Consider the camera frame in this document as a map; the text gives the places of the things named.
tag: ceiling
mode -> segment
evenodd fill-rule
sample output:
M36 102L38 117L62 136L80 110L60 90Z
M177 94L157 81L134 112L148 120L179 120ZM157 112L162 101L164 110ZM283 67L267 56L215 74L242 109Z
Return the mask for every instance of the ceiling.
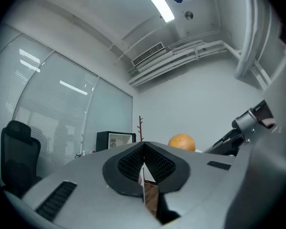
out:
M181 4L166 0L175 16L170 23L165 23L150 0L38 1L58 14L67 12L75 16L85 30L100 34L95 37L103 38L103 43L118 56L153 31L126 53L131 60L158 42L168 46L220 27L216 0L184 0ZM185 18L186 11L193 13L192 20Z

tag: orange ball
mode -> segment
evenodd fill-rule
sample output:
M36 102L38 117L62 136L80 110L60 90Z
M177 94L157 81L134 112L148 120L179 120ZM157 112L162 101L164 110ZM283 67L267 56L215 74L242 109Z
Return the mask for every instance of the orange ball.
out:
M177 147L188 151L195 151L196 144L194 139L191 138L188 134L177 134L174 135L171 140L168 142L168 145L171 147Z

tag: black chair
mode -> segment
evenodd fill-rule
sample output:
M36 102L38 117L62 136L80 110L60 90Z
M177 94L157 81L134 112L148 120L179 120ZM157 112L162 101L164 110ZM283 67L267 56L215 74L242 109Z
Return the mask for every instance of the black chair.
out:
M18 197L41 180L36 176L40 142L31 137L31 128L10 121L1 133L1 178L5 190Z

